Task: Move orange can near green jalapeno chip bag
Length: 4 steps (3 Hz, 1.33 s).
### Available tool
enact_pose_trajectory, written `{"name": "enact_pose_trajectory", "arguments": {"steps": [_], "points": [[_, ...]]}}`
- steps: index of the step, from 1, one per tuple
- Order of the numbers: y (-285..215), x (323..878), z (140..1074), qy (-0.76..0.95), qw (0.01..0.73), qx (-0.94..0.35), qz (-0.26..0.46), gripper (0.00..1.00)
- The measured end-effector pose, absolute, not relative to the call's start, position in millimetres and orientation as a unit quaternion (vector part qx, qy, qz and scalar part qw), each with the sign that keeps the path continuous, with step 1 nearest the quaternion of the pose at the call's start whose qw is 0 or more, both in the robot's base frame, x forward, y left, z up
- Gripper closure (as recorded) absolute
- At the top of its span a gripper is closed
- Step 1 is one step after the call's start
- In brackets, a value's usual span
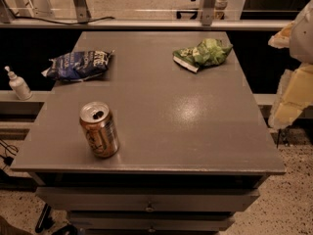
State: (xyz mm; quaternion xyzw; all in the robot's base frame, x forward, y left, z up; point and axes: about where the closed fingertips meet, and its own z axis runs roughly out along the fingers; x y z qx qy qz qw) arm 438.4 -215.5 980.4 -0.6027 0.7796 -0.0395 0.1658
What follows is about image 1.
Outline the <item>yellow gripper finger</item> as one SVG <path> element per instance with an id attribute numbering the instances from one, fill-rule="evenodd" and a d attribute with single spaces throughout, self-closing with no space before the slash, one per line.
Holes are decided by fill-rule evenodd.
<path id="1" fill-rule="evenodd" d="M 275 35 L 272 35 L 268 44 L 277 49 L 289 48 L 293 25 L 294 22 L 290 22 Z"/>
<path id="2" fill-rule="evenodd" d="M 302 63 L 296 70 L 285 70 L 281 76 L 268 124 L 285 129 L 313 103 L 313 65 Z"/>

